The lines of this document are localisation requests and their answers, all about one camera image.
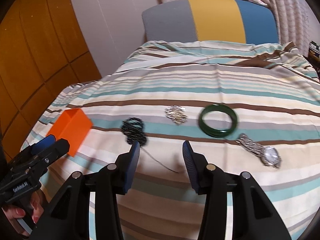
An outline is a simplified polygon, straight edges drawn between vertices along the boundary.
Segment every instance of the green bangle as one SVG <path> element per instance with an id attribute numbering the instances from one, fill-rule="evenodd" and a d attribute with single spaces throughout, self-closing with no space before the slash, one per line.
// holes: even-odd
<path id="1" fill-rule="evenodd" d="M 203 116 L 209 112 L 218 111 L 227 114 L 230 116 L 232 124 L 230 129 L 227 130 L 217 130 L 214 128 L 211 128 L 210 126 L 206 125 L 203 121 Z M 213 104 L 210 106 L 207 106 L 205 109 L 202 110 L 201 114 L 199 115 L 198 124 L 200 129 L 207 135 L 215 138 L 222 138 L 225 136 L 230 135 L 234 132 L 234 130 L 237 127 L 238 124 L 238 117 L 236 115 L 236 112 L 233 111 L 230 107 L 221 105 L 221 104 Z"/>

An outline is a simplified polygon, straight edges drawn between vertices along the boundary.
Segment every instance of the orange cardboard box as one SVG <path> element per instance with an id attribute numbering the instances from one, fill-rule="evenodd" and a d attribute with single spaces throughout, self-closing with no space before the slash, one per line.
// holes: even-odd
<path id="1" fill-rule="evenodd" d="M 68 154 L 74 157 L 91 127 L 92 122 L 82 109 L 68 109 L 59 116 L 47 136 L 52 134 L 56 140 L 61 138 L 68 140 L 70 144 Z"/>

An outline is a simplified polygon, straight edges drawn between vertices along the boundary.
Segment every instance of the screw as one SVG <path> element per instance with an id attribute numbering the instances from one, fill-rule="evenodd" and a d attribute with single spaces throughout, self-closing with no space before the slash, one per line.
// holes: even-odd
<path id="1" fill-rule="evenodd" d="M 213 165 L 213 164 L 208 164 L 208 165 L 206 166 L 206 168 L 207 168 L 207 170 L 209 170 L 209 171 L 214 171 L 214 170 L 216 169 L 216 166 Z"/>
<path id="2" fill-rule="evenodd" d="M 113 171 L 117 168 L 117 165 L 114 164 L 114 163 L 110 163 L 108 166 L 107 166 L 107 169 L 110 170 L 110 171 Z"/>
<path id="3" fill-rule="evenodd" d="M 77 178 L 79 178 L 81 176 L 81 173 L 79 172 L 79 171 L 75 171 L 74 173 L 72 173 L 72 177 L 74 178 L 74 179 L 77 179 Z"/>
<path id="4" fill-rule="evenodd" d="M 245 179 L 249 179 L 251 177 L 250 173 L 245 171 L 242 173 L 242 177 L 244 177 Z"/>

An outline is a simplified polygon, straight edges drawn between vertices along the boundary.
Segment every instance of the striped bedsheet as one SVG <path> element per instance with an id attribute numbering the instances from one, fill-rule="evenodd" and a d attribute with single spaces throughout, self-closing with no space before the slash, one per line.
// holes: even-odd
<path id="1" fill-rule="evenodd" d="M 76 156 L 60 158 L 41 178 L 50 200 L 73 171 L 97 172 L 127 152 L 122 121 L 141 118 L 148 142 L 141 149 L 132 188 L 118 196 L 125 239 L 197 239 L 205 196 L 196 195 L 189 183 L 181 150 L 189 140 L 195 152 L 225 172 L 249 171 L 296 240 L 320 206 L 319 91 L 316 71 L 293 43 L 150 41 L 113 75 L 65 88 L 22 148 L 41 140 L 65 109 L 81 107 L 92 120 Z M 212 103 L 230 106 L 239 117 L 237 130 L 226 138 L 211 138 L 197 126 L 199 113 Z M 178 126 L 166 118 L 165 108 L 172 105 L 186 108 L 187 122 Z M 226 128 L 229 120 L 214 113 L 207 123 Z M 274 146 L 283 160 L 281 169 L 263 166 L 237 145 L 240 133 Z M 94 194 L 89 217 L 95 240 Z M 226 239 L 231 233 L 229 194 Z"/>

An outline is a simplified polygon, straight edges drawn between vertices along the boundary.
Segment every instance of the human hand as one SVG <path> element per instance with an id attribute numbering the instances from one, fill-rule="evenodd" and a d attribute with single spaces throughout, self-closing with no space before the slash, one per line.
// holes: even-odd
<path id="1" fill-rule="evenodd" d="M 38 190 L 31 195 L 30 205 L 33 208 L 32 219 L 34 223 L 37 223 L 40 216 L 42 215 L 44 209 L 42 204 L 44 203 L 45 197 L 41 190 Z M 29 234 L 24 230 L 24 228 L 19 224 L 17 221 L 18 218 L 23 218 L 26 215 L 26 212 L 14 205 L 5 205 L 2 207 L 4 214 L 6 215 L 7 219 L 13 226 L 13 228 L 19 233 L 24 236 L 29 236 Z"/>

